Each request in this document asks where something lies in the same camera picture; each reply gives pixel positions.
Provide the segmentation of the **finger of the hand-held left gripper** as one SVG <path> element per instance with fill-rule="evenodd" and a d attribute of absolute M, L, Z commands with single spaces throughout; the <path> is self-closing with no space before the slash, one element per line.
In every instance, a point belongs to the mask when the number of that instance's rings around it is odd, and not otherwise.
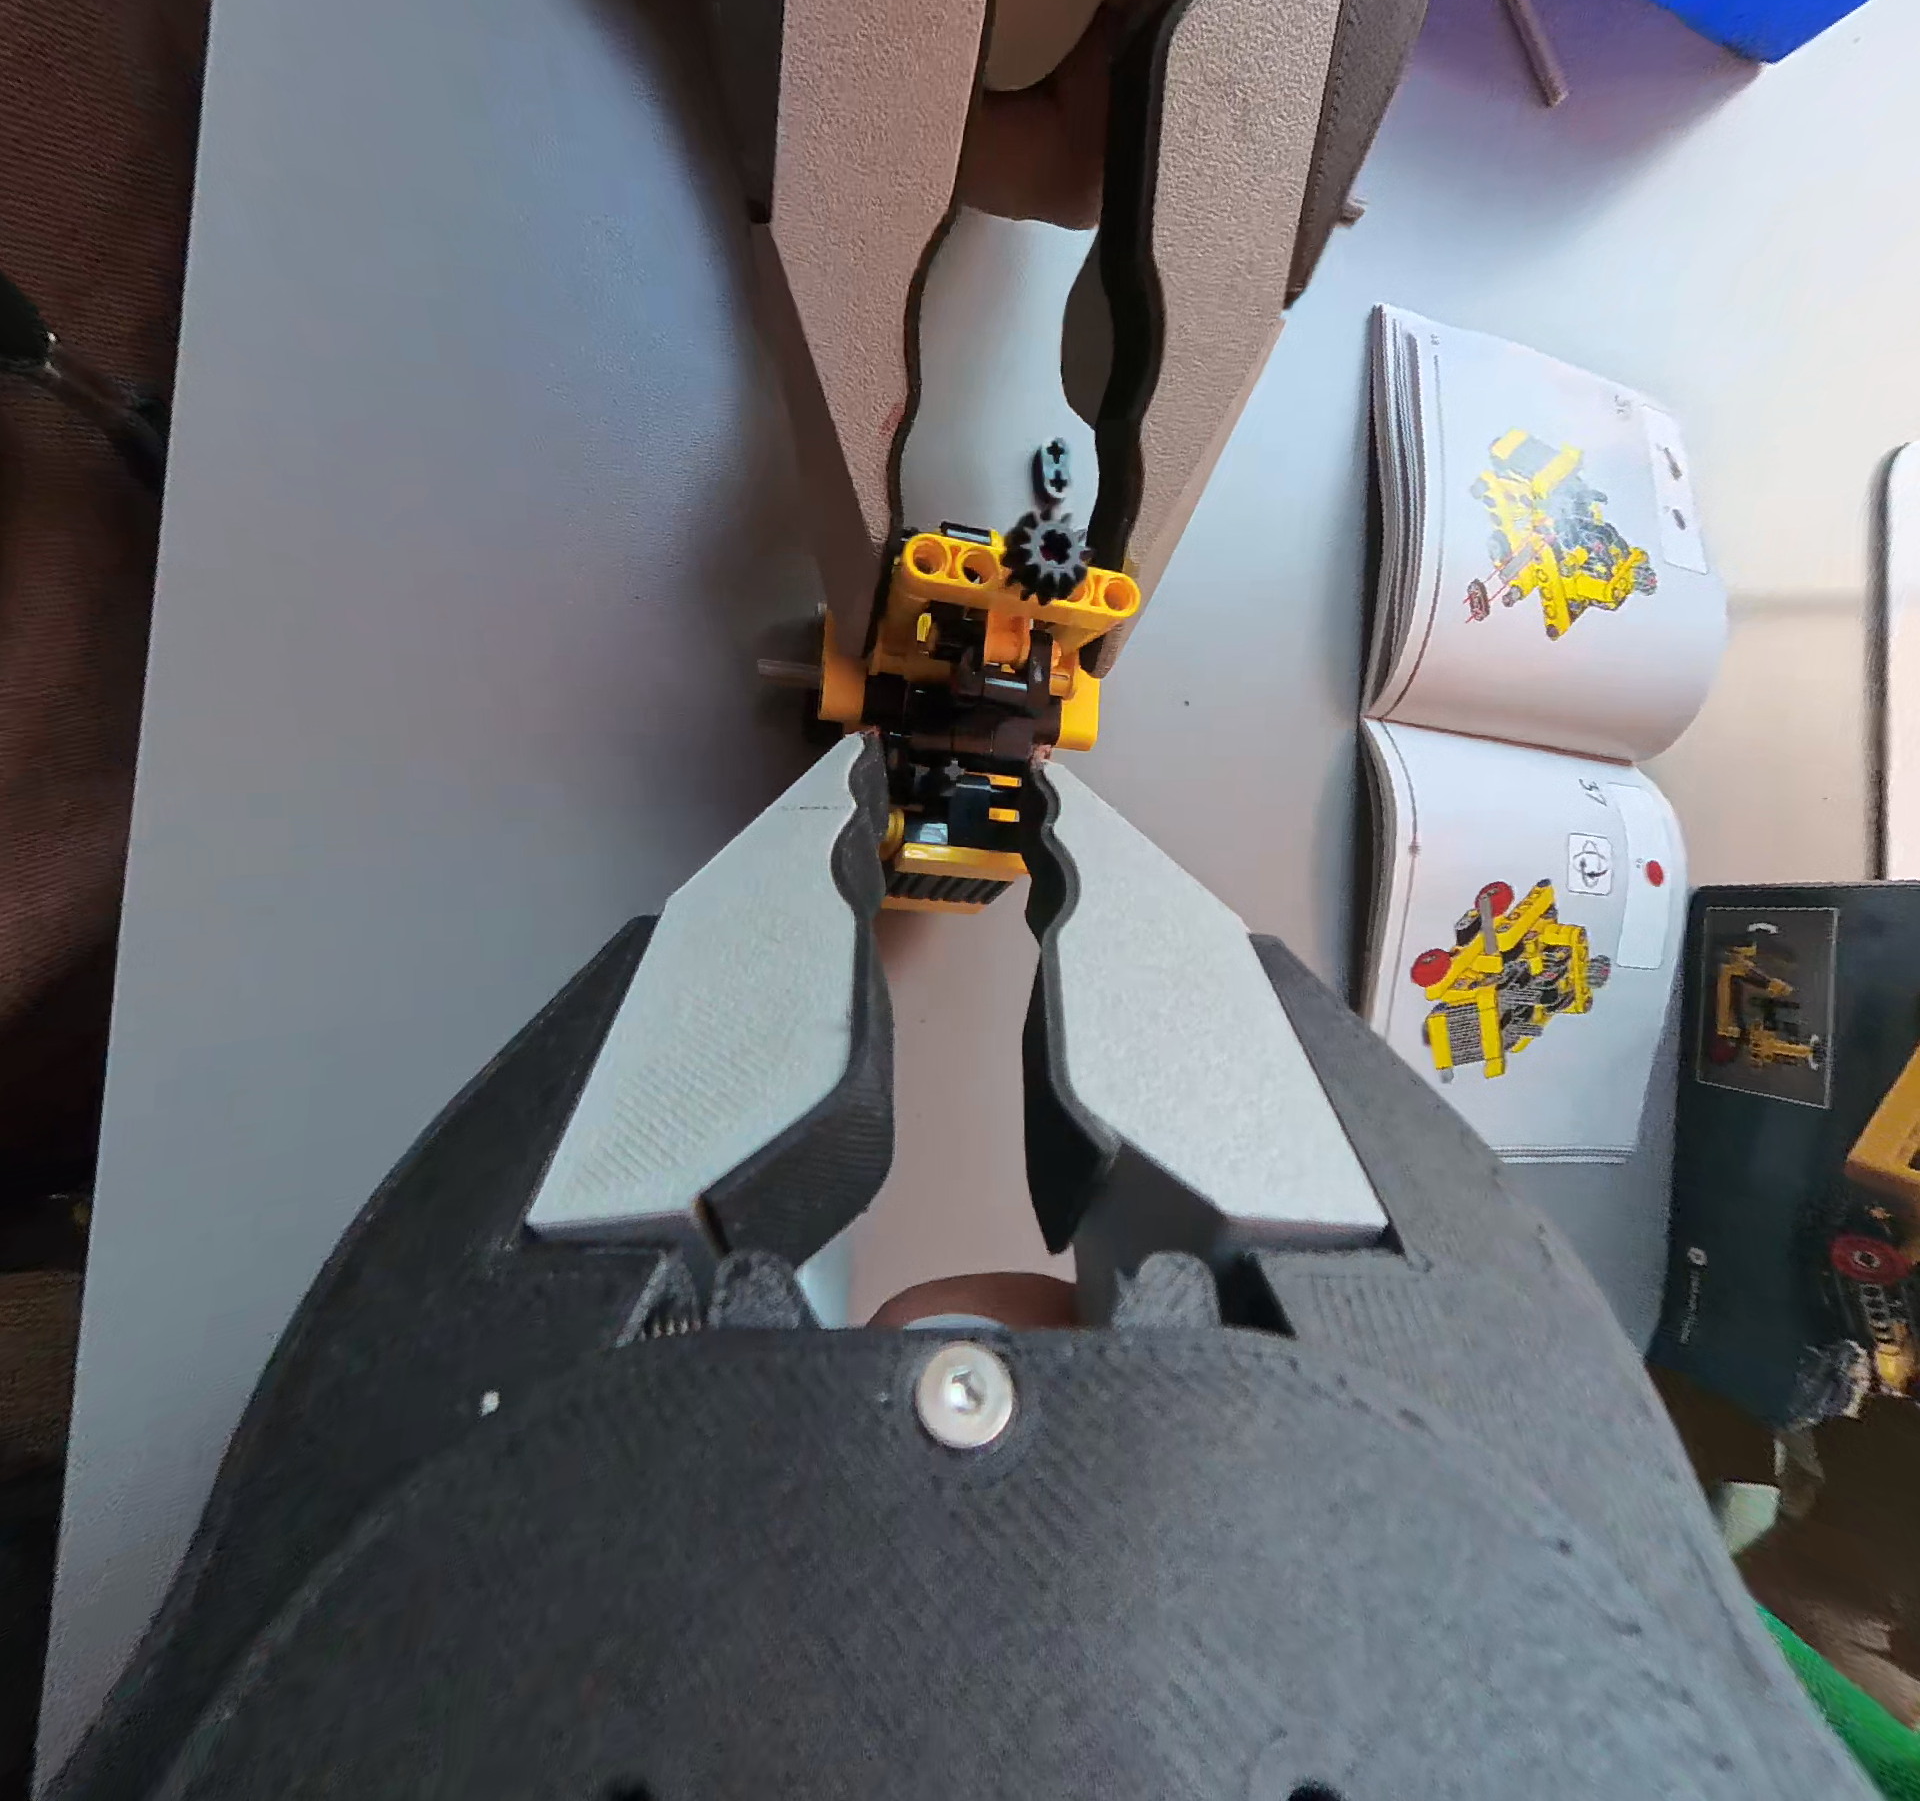
<path fill-rule="evenodd" d="M 919 314 L 952 218 L 991 0 L 781 0 L 768 334 L 803 463 L 803 537 L 845 656 L 870 646 L 919 405 Z"/>
<path fill-rule="evenodd" d="M 1152 599 L 1365 155 L 1360 0 L 1103 0 L 1064 323 L 1091 566 Z"/>

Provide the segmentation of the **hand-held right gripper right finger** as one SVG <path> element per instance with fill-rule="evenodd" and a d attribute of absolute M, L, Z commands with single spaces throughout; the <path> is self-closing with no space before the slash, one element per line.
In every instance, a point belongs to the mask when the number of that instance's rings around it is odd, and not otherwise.
<path fill-rule="evenodd" d="M 1243 919 L 1067 764 L 1032 776 L 1029 1200 L 1049 1252 L 1373 1245 L 1388 1213 Z"/>

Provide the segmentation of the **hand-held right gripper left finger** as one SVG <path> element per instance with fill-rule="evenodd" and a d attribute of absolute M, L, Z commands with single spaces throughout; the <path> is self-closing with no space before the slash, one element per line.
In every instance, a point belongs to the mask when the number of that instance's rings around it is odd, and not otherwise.
<path fill-rule="evenodd" d="M 663 906 L 528 1226 L 809 1262 L 894 1154 L 887 772 L 845 737 Z"/>

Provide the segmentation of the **yellow black lego model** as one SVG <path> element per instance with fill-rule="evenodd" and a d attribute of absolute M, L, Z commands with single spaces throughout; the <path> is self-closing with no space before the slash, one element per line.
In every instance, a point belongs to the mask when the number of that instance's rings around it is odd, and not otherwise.
<path fill-rule="evenodd" d="M 1087 527 L 1045 505 L 1010 533 L 907 537 L 865 651 L 820 612 L 803 659 L 757 662 L 816 724 L 878 737 L 887 911 L 974 916 L 1029 874 L 1033 763 L 1091 750 L 1094 646 L 1139 609 L 1132 567 L 1091 566 Z"/>

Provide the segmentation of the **open lego instruction booklet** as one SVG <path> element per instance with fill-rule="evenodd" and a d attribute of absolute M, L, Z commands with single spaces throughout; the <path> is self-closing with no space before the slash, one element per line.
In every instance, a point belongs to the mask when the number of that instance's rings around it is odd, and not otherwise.
<path fill-rule="evenodd" d="M 1689 892 L 1643 764 L 1725 640 L 1683 428 L 1392 304 L 1369 420 L 1365 1016 L 1504 1162 L 1628 1162 Z"/>

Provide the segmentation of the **dark lego box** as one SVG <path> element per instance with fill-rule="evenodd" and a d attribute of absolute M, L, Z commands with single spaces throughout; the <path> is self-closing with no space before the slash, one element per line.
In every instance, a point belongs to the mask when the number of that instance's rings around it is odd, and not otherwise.
<path fill-rule="evenodd" d="M 1708 886 L 1654 1358 L 1775 1432 L 1916 1403 L 1916 884 Z"/>

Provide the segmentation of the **person's left hand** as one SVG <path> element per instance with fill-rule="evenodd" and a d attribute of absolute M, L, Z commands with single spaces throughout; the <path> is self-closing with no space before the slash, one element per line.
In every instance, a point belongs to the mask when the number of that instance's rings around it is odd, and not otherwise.
<path fill-rule="evenodd" d="M 1064 74 L 1026 90 L 978 95 L 962 145 L 955 194 L 978 216 L 1094 229 L 1103 203 L 1109 77 Z"/>

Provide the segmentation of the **person's right hand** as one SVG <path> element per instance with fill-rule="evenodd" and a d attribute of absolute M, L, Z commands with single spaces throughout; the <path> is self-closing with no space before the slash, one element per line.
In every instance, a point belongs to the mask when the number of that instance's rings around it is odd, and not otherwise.
<path fill-rule="evenodd" d="M 962 1333 L 1042 1333 L 1077 1326 L 1077 1293 L 1038 1272 L 952 1275 L 907 1287 L 865 1322 L 875 1330 L 952 1326 Z"/>

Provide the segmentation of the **brown fabric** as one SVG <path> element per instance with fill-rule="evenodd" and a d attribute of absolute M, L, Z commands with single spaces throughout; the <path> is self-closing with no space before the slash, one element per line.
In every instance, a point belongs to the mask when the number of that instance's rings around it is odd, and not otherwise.
<path fill-rule="evenodd" d="M 212 0 L 4 0 L 4 1213 L 93 1180 Z"/>

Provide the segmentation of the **green object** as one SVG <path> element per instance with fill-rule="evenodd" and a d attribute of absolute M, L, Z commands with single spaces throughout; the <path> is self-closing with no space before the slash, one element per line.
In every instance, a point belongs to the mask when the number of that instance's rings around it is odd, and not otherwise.
<path fill-rule="evenodd" d="M 1882 1798 L 1916 1798 L 1916 1731 L 1840 1673 L 1815 1649 L 1759 1605 L 1802 1689 Z"/>

